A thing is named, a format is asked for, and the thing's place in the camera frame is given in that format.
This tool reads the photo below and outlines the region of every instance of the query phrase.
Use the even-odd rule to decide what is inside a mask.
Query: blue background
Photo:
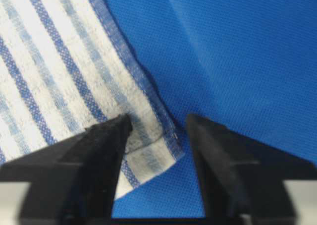
[[[204,215],[190,112],[317,163],[317,0],[106,0],[180,130],[186,157],[114,217]]]

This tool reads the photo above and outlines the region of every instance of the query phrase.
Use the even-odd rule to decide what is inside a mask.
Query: blue and white striped cloth
[[[129,113],[117,198],[181,156],[103,0],[0,0],[0,163]]]

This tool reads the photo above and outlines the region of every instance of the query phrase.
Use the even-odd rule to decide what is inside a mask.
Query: blue stripe
[[[0,166],[5,163],[5,156],[3,154],[3,151],[0,148]]]
[[[9,71],[9,74],[15,81],[15,85],[20,93],[21,98],[23,99],[26,107],[32,115],[34,122],[36,123],[41,135],[45,139],[46,143],[51,145],[56,142],[53,138],[51,130],[48,128],[41,112],[36,104],[33,95],[31,94],[27,83],[23,79],[21,72],[15,64],[15,61],[12,58],[11,53],[8,48],[4,45],[2,37],[0,37],[0,55]]]
[[[30,0],[36,13],[38,14],[42,24],[51,37],[54,45],[62,58],[68,73],[71,75],[80,96],[83,98],[87,108],[98,122],[106,121],[107,118],[96,103],[91,91],[89,90],[87,83],[85,82],[80,70],[72,59],[68,48],[65,46],[61,36],[55,28],[48,12],[45,10],[41,0]]]
[[[5,102],[5,97],[2,95],[1,92],[0,92],[0,114],[3,121],[8,126],[10,134],[14,138],[17,146],[19,147],[21,154],[24,155],[24,154],[30,153],[31,151],[29,147],[27,146],[27,144],[25,143],[23,134],[18,128],[16,121],[10,112],[10,109]]]
[[[60,92],[59,88],[57,87],[50,71],[47,69],[46,64],[32,41],[31,36],[26,31],[23,22],[17,13],[16,9],[13,7],[10,0],[1,0],[5,11],[9,15],[11,22],[13,23],[15,30],[18,32],[22,42],[24,43],[25,47],[27,48],[29,54],[31,55],[35,65],[38,68],[38,72],[43,79],[47,89],[49,90],[51,97],[54,100],[55,106],[59,110],[65,124],[69,128],[69,130],[73,133],[80,132],[80,127],[78,123],[75,121],[72,113],[68,109],[68,106]]]
[[[123,158],[123,160],[122,160],[121,171],[123,172],[123,174],[125,175],[125,177],[127,178],[127,180],[129,181],[130,185],[133,188],[137,188],[140,186],[140,182],[134,176],[134,174],[133,174],[132,170],[130,169],[128,162],[125,158]]]
[[[71,1],[60,0],[60,2],[62,3],[66,13],[71,19],[71,22],[73,26],[75,27],[77,34],[80,36],[81,41],[84,43],[84,46],[92,62],[94,63],[99,75],[103,79],[106,87],[108,88],[111,95],[116,100],[116,102],[118,103],[118,106],[122,109],[122,111],[130,114],[133,126],[138,132],[138,134],[140,135],[140,138],[142,139],[142,142],[143,142],[143,146],[149,145],[152,141],[149,135],[147,134],[141,119],[138,117],[137,113],[135,112],[135,109],[127,100],[126,96],[122,93],[120,87],[116,84],[116,82],[112,78],[109,72],[109,69],[107,68],[105,62],[103,61],[98,51],[98,48],[96,47],[95,43],[92,41],[90,36],[88,35],[85,29],[85,25],[81,21],[80,17],[78,16]]]
[[[145,95],[147,95],[153,112],[156,114],[158,121],[162,123],[164,139],[166,141],[167,148],[175,160],[178,160],[184,155],[184,153],[174,136],[175,126],[167,114],[162,102],[157,96],[153,86],[132,56],[123,36],[116,27],[116,24],[113,21],[113,18],[109,13],[104,0],[89,0],[89,2],[94,9],[100,23],[104,27],[105,32],[109,36],[113,46],[115,47],[120,59],[132,75],[138,87],[144,92]]]

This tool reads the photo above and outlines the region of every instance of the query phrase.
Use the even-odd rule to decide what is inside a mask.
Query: white stripe
[[[69,110],[72,112],[72,115],[78,122],[79,126],[84,129],[85,127],[89,127],[97,123],[79,95],[79,92],[73,83],[71,76],[68,74],[59,53],[57,52],[50,36],[47,34],[46,29],[38,18],[38,15],[31,3],[28,0],[11,1],[20,14],[26,30],[31,35],[32,40],[41,53],[47,67],[50,69],[56,85],[59,87]]]
[[[108,118],[122,113],[98,75],[85,46],[76,34],[76,30],[59,0],[42,0],[42,3],[103,113]]]
[[[10,161],[22,155],[19,146],[15,142],[14,138],[10,134],[10,130],[7,124],[3,121],[0,113],[0,146],[5,156],[5,161]]]
[[[146,156],[149,154],[147,153],[148,150],[151,150],[151,153],[153,154],[153,160],[150,162],[149,158]],[[127,154],[126,160],[140,183],[145,183],[175,164],[175,159],[166,147],[163,137],[147,147]],[[150,164],[159,165],[161,171],[153,172]]]
[[[123,172],[120,171],[118,185],[115,192],[115,198],[118,199],[131,190],[133,190],[132,186],[130,185],[129,181],[127,180]]]
[[[31,151],[42,148],[46,145],[38,127],[34,123],[32,116],[26,108],[16,88],[14,80],[11,78],[5,63],[0,57],[0,87],[3,96],[7,100],[7,106],[12,112],[17,127],[21,130],[26,144]]]
[[[5,24],[1,25],[0,34],[2,35],[12,58],[15,60],[16,66],[19,68],[21,75],[26,81],[31,94],[33,95],[34,100],[48,125],[48,128],[52,131],[52,136],[57,140],[70,137],[71,132],[64,123],[50,92],[37,70],[37,66],[35,66],[31,55],[25,47],[25,44],[20,39],[19,34],[15,31],[14,25],[9,20],[1,4],[0,15],[5,22]]]
[[[109,68],[110,74],[115,79],[136,114],[142,119],[144,128],[148,136],[156,141],[162,135],[162,126],[150,106],[144,93],[138,88],[132,76],[125,68],[121,59],[113,47],[109,36],[105,33],[95,11],[92,9],[88,0],[71,0],[72,5],[84,23],[85,28],[100,51],[103,61]]]

